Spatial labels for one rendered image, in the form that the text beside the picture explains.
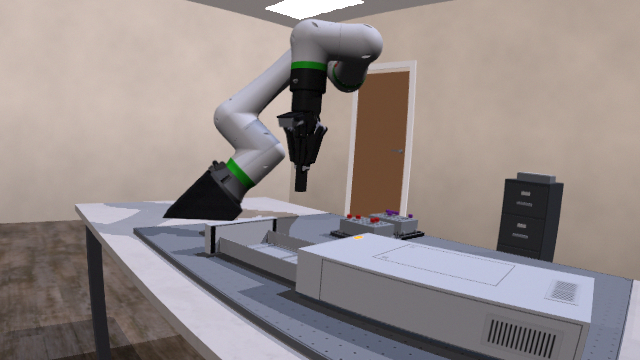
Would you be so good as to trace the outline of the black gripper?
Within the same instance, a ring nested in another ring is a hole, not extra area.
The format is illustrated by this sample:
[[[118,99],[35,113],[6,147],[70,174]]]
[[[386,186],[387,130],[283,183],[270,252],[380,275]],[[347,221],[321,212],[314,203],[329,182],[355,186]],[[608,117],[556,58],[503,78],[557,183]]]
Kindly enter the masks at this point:
[[[320,123],[321,104],[322,94],[320,93],[292,92],[291,111],[305,112],[306,117],[301,125],[283,128],[286,133],[290,161],[294,163],[296,169],[296,192],[306,192],[310,164],[315,163],[323,136],[328,130]]]

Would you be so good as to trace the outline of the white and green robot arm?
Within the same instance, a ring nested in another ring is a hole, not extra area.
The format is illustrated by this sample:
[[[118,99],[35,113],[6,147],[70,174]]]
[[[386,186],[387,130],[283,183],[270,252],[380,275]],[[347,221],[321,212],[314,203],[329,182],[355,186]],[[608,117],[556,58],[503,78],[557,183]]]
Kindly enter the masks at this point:
[[[289,85],[290,92],[325,94],[328,77],[342,92],[357,91],[366,79],[369,64],[380,56],[383,40],[367,24],[308,19],[294,27],[290,45],[274,64],[221,103],[214,113],[216,129],[235,154],[226,164],[214,160],[208,169],[238,205],[286,155],[279,140],[260,122],[259,114]]]

